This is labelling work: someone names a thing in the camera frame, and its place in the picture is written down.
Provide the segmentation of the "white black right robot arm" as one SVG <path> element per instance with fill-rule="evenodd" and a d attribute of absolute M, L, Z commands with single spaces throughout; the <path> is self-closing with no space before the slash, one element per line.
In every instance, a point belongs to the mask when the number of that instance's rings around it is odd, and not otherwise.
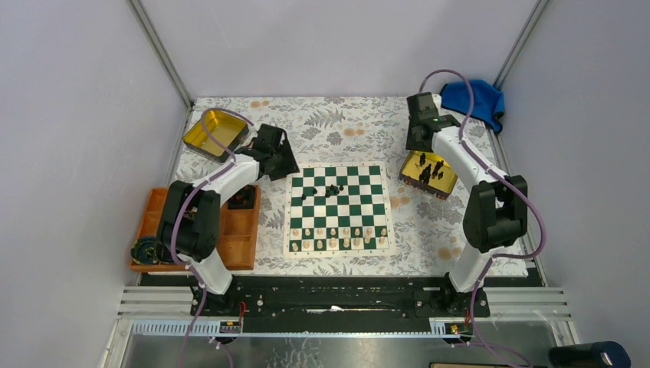
<path fill-rule="evenodd" d="M 527 232 L 527 182 L 489 163 L 452 116 L 441 115 L 432 93 L 407 98 L 406 147 L 436 153 L 469 191 L 462 222 L 468 246 L 448 275 L 453 287 L 441 292 L 441 309 L 458 316 L 470 305 L 468 292 L 481 284 L 488 265 Z"/>

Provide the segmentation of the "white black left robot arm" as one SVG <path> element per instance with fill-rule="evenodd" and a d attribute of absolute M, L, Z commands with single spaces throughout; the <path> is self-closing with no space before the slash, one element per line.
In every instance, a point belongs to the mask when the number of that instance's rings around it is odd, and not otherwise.
<path fill-rule="evenodd" d="M 287 132 L 262 124 L 251 143 L 234 151 L 215 172 L 170 184 L 156 238 L 210 293 L 208 305 L 216 313 L 230 314 L 238 304 L 238 295 L 229 289 L 232 273 L 217 250 L 222 206 L 262 177 L 274 181 L 297 171 Z"/>

